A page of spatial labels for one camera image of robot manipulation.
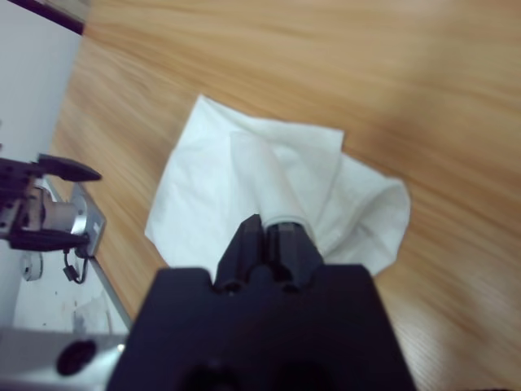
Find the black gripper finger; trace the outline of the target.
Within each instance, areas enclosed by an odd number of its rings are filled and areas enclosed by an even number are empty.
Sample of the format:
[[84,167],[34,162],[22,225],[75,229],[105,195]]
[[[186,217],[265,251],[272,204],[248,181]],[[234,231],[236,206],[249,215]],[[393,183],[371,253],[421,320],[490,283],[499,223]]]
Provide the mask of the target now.
[[315,271],[323,265],[322,256],[303,226],[284,222],[265,231],[265,263],[274,279],[289,285],[310,285]]
[[216,285],[244,285],[251,270],[263,258],[264,229],[261,218],[253,214],[244,220],[218,263]]

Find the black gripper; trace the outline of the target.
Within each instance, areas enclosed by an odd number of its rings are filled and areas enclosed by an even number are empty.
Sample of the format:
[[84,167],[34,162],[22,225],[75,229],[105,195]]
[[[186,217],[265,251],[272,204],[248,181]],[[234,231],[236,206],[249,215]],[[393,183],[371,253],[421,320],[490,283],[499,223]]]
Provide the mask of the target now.
[[93,182],[102,175],[75,160],[40,154],[38,164],[1,159],[1,239],[11,248],[33,252],[52,252],[78,248],[89,243],[87,234],[62,231],[24,231],[23,222],[31,204],[34,183],[45,174],[69,182]]

